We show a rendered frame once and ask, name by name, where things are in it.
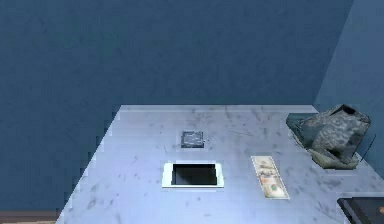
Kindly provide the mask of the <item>square gray ashtray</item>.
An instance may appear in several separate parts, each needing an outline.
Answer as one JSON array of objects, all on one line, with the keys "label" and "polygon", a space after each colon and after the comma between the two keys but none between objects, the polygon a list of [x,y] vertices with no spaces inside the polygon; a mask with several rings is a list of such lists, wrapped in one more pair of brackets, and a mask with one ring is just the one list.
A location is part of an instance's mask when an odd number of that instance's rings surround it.
[{"label": "square gray ashtray", "polygon": [[203,148],[204,137],[202,131],[183,131],[181,134],[182,148]]}]

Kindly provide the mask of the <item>white tablet with black screen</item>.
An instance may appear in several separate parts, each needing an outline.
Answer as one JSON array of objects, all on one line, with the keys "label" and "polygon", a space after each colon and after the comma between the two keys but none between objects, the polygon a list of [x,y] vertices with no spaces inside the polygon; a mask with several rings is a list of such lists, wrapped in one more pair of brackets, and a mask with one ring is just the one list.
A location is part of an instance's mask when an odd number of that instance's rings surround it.
[{"label": "white tablet with black screen", "polygon": [[224,176],[219,163],[165,163],[163,188],[223,188]]}]

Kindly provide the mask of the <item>white marble table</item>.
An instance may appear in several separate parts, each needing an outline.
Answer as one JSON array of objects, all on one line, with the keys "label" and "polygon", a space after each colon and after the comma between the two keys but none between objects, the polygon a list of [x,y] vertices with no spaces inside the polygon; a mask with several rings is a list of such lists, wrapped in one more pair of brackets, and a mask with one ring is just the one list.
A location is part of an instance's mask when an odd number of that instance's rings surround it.
[{"label": "white marble table", "polygon": [[[56,224],[346,224],[337,200],[384,196],[367,162],[324,170],[293,139],[289,113],[311,106],[123,106]],[[203,148],[182,148],[202,131]],[[264,196],[251,160],[271,156],[289,200]],[[221,163],[224,187],[161,185],[167,162]]]}]

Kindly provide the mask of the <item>paper banknote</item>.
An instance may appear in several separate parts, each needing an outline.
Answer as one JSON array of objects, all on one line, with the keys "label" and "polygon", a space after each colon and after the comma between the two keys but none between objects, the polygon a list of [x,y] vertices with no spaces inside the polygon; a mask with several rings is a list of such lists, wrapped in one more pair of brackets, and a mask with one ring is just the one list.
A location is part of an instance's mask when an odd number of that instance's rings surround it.
[{"label": "paper banknote", "polygon": [[251,157],[264,196],[268,199],[289,200],[289,194],[271,156]]}]

